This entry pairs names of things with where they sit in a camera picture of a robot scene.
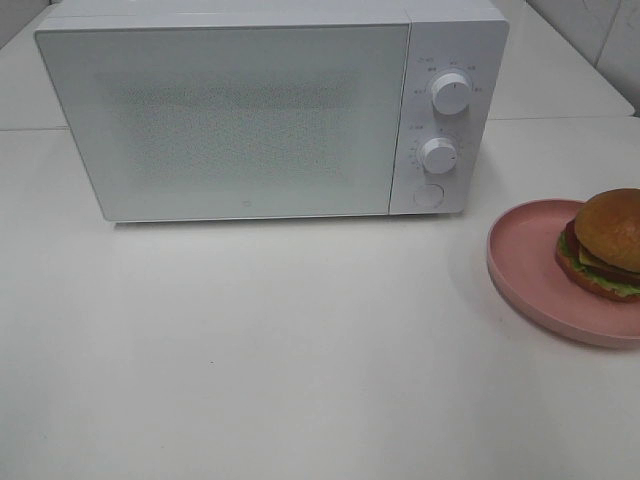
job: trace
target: microwave control panel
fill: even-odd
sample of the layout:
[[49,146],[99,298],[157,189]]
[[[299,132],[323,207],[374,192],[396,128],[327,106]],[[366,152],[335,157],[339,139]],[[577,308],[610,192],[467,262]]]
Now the microwave control panel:
[[390,214],[464,208],[507,32],[504,20],[411,25]]

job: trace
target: microwave door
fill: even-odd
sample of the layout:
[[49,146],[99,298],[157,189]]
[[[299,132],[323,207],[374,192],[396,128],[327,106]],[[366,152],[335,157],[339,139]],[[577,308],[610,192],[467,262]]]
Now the microwave door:
[[105,218],[387,214],[408,25],[43,33]]

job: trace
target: sesame bun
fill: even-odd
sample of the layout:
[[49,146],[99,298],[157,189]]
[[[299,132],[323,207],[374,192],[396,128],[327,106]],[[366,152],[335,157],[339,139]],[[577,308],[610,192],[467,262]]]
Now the sesame bun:
[[591,198],[576,216],[575,232],[602,261],[640,273],[640,189],[611,190]]
[[560,241],[558,241],[556,245],[556,260],[558,265],[564,270],[564,273],[567,274],[569,280],[579,285],[583,289],[595,293],[601,297],[608,298],[609,300],[615,300],[616,302],[638,302],[640,301],[640,295],[628,295],[626,297],[621,297],[620,295],[607,290],[606,288],[602,288],[596,282],[594,282],[588,275],[584,272],[579,272],[571,267],[571,258],[567,257],[562,253],[562,248],[560,247]]

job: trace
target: pink plate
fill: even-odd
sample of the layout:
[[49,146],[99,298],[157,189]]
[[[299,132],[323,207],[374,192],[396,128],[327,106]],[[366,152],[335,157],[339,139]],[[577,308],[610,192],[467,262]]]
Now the pink plate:
[[640,303],[618,303],[572,283],[555,260],[558,235],[582,205],[540,200],[504,213],[491,227],[489,273],[526,317],[574,340],[612,348],[640,346]]

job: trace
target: table surface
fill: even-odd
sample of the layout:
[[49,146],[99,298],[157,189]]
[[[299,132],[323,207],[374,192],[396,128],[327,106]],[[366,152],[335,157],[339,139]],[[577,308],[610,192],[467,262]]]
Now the table surface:
[[0,478],[636,480],[640,352],[526,321],[485,239],[638,151],[492,121],[461,215],[114,227],[68,131],[0,132]]
[[[531,7],[522,0],[496,3],[511,32],[489,118],[633,114],[631,104]],[[0,130],[66,125],[32,38],[51,8],[0,50]]]

